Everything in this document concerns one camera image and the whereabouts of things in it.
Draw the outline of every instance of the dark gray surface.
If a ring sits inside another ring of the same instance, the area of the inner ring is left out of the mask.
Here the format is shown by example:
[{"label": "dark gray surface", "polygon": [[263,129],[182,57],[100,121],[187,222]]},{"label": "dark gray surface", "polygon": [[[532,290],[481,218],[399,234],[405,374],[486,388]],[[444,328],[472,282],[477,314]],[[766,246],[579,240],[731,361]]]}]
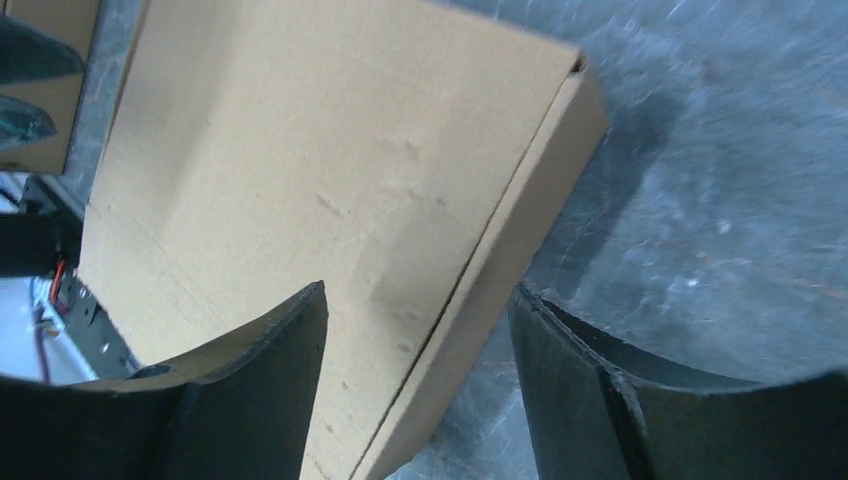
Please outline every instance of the dark gray surface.
[{"label": "dark gray surface", "polygon": [[[63,182],[87,197],[135,1],[104,0]],[[848,4],[452,2],[585,47],[611,129],[527,278],[650,352],[780,381],[848,357]],[[506,323],[396,478],[533,478]]]}]

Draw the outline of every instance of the cardboard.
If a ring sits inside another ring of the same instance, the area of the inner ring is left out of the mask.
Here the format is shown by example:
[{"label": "cardboard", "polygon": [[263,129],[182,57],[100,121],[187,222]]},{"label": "cardboard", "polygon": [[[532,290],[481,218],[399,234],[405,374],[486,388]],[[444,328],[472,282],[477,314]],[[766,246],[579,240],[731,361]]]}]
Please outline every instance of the cardboard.
[{"label": "cardboard", "polygon": [[382,478],[426,445],[605,125],[576,48],[457,10],[150,2],[79,275],[144,363],[323,279],[303,477]]},{"label": "cardboard", "polygon": [[[5,0],[5,15],[61,40],[88,59],[99,0]],[[84,74],[0,87],[0,94],[44,109],[57,134],[40,142],[0,152],[0,170],[60,174],[71,142]]]}]

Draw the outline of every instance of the scratch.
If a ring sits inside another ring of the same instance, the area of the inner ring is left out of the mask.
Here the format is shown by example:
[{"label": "scratch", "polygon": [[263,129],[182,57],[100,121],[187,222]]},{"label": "scratch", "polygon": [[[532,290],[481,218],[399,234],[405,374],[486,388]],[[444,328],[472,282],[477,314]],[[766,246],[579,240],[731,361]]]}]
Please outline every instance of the scratch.
[{"label": "scratch", "polygon": [[492,425],[492,428],[490,428],[489,431],[486,432],[486,437],[491,436],[493,433],[495,433],[498,430],[498,428],[500,428],[501,425],[503,425],[503,423],[506,421],[506,417],[507,417],[505,412],[512,410],[512,408],[515,407],[515,404],[518,403],[518,397],[515,395],[515,393],[513,393],[511,395],[511,397],[512,398],[509,401],[509,405],[507,405],[506,407],[504,407],[501,410],[501,417],[498,419],[497,422],[495,422]]},{"label": "scratch", "polygon": [[562,15],[559,16],[559,20],[557,20],[557,33],[561,32],[563,27],[565,26],[565,15],[568,13],[568,10],[563,8]]},{"label": "scratch", "polygon": [[315,459],[312,455],[307,455],[306,458],[312,460],[312,465],[315,465],[315,468],[318,470],[318,475],[321,475],[321,478],[324,480],[331,480],[331,477],[327,475],[327,472],[324,471],[324,468],[321,467],[321,464],[318,463],[318,460]]},{"label": "scratch", "polygon": [[510,447],[510,445],[512,445],[512,439],[513,439],[513,437],[512,437],[512,436],[510,436],[510,437],[508,437],[508,438],[507,438],[507,440],[506,440],[506,442],[504,443],[503,447],[501,447],[501,451],[500,451],[500,453],[498,453],[498,458],[503,457],[503,456],[504,456],[504,454],[506,454],[507,449]]},{"label": "scratch", "polygon": [[[621,241],[622,239],[611,240],[617,242]],[[848,300],[848,290],[832,287],[830,285],[820,282],[814,282],[807,278],[795,275],[793,272],[784,270],[782,268],[763,264],[763,262],[758,262],[747,258],[716,258],[711,254],[695,249],[691,245],[677,242],[668,242],[660,239],[644,240],[639,245],[637,245],[637,247],[643,247],[646,245],[651,245],[654,247],[673,248],[679,251],[693,253],[695,257],[701,259],[702,262],[709,265],[711,268],[718,268],[724,265],[751,266],[762,272],[766,272],[773,275],[775,279],[791,283],[797,287],[813,290],[821,295],[826,295],[832,298]]]},{"label": "scratch", "polygon": [[714,4],[713,4],[713,6],[712,6],[712,7],[710,7],[710,9],[709,9],[709,10],[707,10],[707,13],[705,13],[705,14],[704,14],[704,16],[707,16],[707,15],[709,15],[709,14],[713,13],[713,10],[715,10],[715,9],[716,9],[716,7],[718,7],[718,4],[719,4],[719,3],[721,3],[721,0],[716,0],[716,3],[714,3]]},{"label": "scratch", "polygon": [[604,210],[609,210],[612,206],[612,191],[611,184],[612,181],[610,177],[612,175],[612,169],[609,164],[609,157],[604,155],[603,162],[601,165],[603,166],[603,176],[604,176],[604,189],[603,189],[603,200],[604,200]]},{"label": "scratch", "polygon": [[344,218],[348,213],[348,212],[343,211],[339,207],[333,205],[333,203],[330,202],[330,199],[328,199],[324,195],[321,195],[320,193],[315,196],[315,199],[318,200],[319,205],[326,208],[327,210],[330,211],[330,213],[332,213],[333,215],[335,215],[339,218]]},{"label": "scratch", "polygon": [[668,12],[668,15],[665,17],[666,20],[671,19],[671,16],[674,15],[674,12],[676,12],[677,9],[679,9],[680,7],[682,7],[685,4],[686,4],[686,0],[683,0],[680,3],[678,3],[677,5],[675,5],[674,8],[672,8],[671,11]]},{"label": "scratch", "polygon": [[557,277],[559,277],[560,272],[562,272],[562,267],[565,266],[565,261],[568,260],[568,254],[571,252],[571,248],[574,247],[578,240],[585,237],[584,232],[590,226],[592,226],[593,223],[595,223],[595,220],[601,218],[608,211],[609,210],[604,209],[601,213],[596,215],[595,218],[589,220],[586,225],[583,225],[577,235],[574,236],[574,240],[572,240],[571,243],[569,243],[568,246],[565,247],[565,252],[562,254],[562,259],[559,262],[559,266],[551,277],[551,284],[548,286],[548,288],[554,288],[554,283],[556,282]]},{"label": "scratch", "polygon": [[92,100],[100,99],[100,90],[103,89],[103,81],[106,80],[106,77],[109,76],[109,72],[112,71],[112,67],[114,67],[116,61],[114,58],[110,58],[109,62],[106,64],[106,69],[103,71],[103,74],[100,75],[100,79],[97,81],[97,88],[94,90],[94,95],[92,95]]}]

